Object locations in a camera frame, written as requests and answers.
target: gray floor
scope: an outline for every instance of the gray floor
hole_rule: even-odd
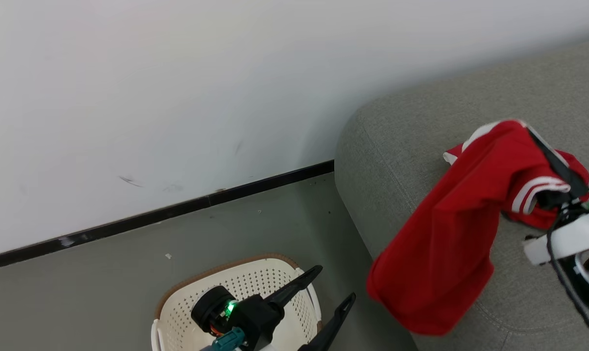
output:
[[[263,253],[324,266],[314,285],[325,322],[357,293],[332,350],[415,350],[367,297],[372,260],[327,174],[0,268],[0,351],[149,351],[167,289]]]

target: sofa seam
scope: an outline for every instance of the sofa seam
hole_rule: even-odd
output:
[[[561,322],[557,322],[554,324],[548,324],[548,325],[543,325],[541,327],[536,327],[536,328],[520,328],[520,327],[513,327],[512,325],[506,324],[504,323],[502,320],[500,320],[499,318],[497,318],[493,313],[491,313],[490,311],[488,311],[488,309],[486,309],[484,307],[483,304],[481,304],[480,302],[476,301],[475,305],[477,305],[479,307],[479,309],[485,313],[486,315],[488,315],[489,317],[493,318],[496,322],[498,322],[500,325],[503,325],[503,327],[508,328],[508,329],[513,329],[515,331],[536,331],[538,329],[546,329],[546,328],[551,328],[551,327],[556,327],[557,325],[562,325],[565,324],[566,322],[563,320]]]
[[[500,329],[502,331],[506,331],[506,332],[508,332],[510,334],[513,334],[513,335],[541,335],[541,334],[547,334],[548,331],[536,331],[536,330],[537,329],[542,329],[543,330],[543,329],[547,329],[547,328],[550,328],[551,327],[551,326],[550,327],[539,327],[539,328],[532,329],[535,332],[529,332],[530,329],[515,329],[515,328],[510,327],[508,325],[499,324],[499,323],[494,322],[493,320],[489,319],[488,316],[487,316],[487,314],[484,313],[484,311],[482,311],[479,308],[480,307],[479,304],[475,304],[475,306],[477,307],[477,310],[481,314],[481,316],[483,316],[486,320],[488,320],[488,322],[490,322],[490,324],[492,324],[493,326],[495,326],[496,328],[498,328],[498,329]],[[570,327],[570,325],[564,325],[563,327],[560,327],[560,328],[557,328],[557,329],[566,329],[568,327]]]
[[[411,213],[413,213],[415,211],[415,205],[413,203],[412,198],[407,194],[405,186],[398,180],[396,174],[394,173],[394,170],[387,163],[387,161],[383,157],[383,154],[381,153],[381,151],[379,151],[379,148],[377,147],[377,143],[374,142],[372,140],[372,138],[370,137],[370,134],[368,133],[368,129],[366,129],[365,123],[363,122],[363,120],[361,120],[362,118],[363,117],[360,117],[360,115],[355,116],[355,120],[357,121],[357,123],[359,125],[361,125],[361,128],[363,129],[363,133],[366,135],[366,138],[368,138],[368,142],[370,142],[370,144],[372,144],[372,147],[373,147],[375,153],[379,156],[379,158],[381,159],[381,162],[383,162],[383,165],[385,166],[385,168],[390,172],[390,176],[392,176],[392,180],[394,180],[395,185],[397,186],[397,188],[400,190],[403,197],[405,198],[406,203],[409,206],[409,209],[411,210]]]

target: black cable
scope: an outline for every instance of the black cable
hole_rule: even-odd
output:
[[[556,217],[556,220],[554,221],[554,223],[552,224],[552,227],[550,227],[550,229],[548,229],[548,232],[546,233],[546,240],[547,240],[546,247],[548,248],[548,254],[550,254],[550,260],[552,262],[552,267],[554,268],[554,271],[556,273],[556,277],[559,278],[559,282],[561,282],[561,285],[565,288],[565,292],[568,294],[569,299],[572,300],[573,306],[575,306],[575,309],[578,311],[580,316],[582,316],[582,320],[584,320],[584,323],[589,328],[589,316],[586,314],[586,312],[582,308],[582,302],[577,298],[577,296],[574,293],[572,293],[572,291],[565,284],[565,280],[562,276],[563,273],[559,269],[559,265],[557,264],[557,262],[555,262],[554,253],[553,253],[553,249],[552,249],[552,233],[555,229],[557,229],[557,225],[563,220],[563,218],[565,218],[566,216],[569,216],[571,214],[585,214],[585,213],[589,213],[589,211],[587,211],[586,209],[573,209],[573,210],[561,211],[559,213],[559,215]]]

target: green led light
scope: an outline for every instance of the green led light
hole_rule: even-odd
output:
[[[227,307],[225,308],[225,317],[229,318],[231,311],[234,310],[234,306],[236,306],[237,303],[238,301],[236,300],[228,302]]]

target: black baseboard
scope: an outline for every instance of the black baseboard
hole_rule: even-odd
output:
[[[298,182],[299,180],[321,176],[323,174],[331,173],[332,171],[334,171],[333,160],[303,169],[298,169],[290,173],[280,174],[274,177],[258,180],[257,182],[252,182],[243,186],[225,189],[208,196],[195,198],[193,200],[188,200],[187,202],[181,202],[180,204],[175,204],[169,207],[164,207],[163,209],[151,211],[150,213],[140,214],[134,217],[119,220],[117,222],[101,225],[100,227],[86,229],[85,231],[78,233],[54,238],[52,240],[23,247],[21,249],[8,251],[7,253],[0,253],[0,267],[25,261],[30,258],[55,253],[56,251],[67,249],[69,247],[75,247],[86,244],[87,242],[92,242],[101,238],[131,231],[132,229],[144,227],[145,225],[158,223],[169,218],[177,217],[179,215],[236,200],[237,198],[242,198],[252,194],[261,193],[262,191],[275,189],[276,187],[285,186],[287,184]]]

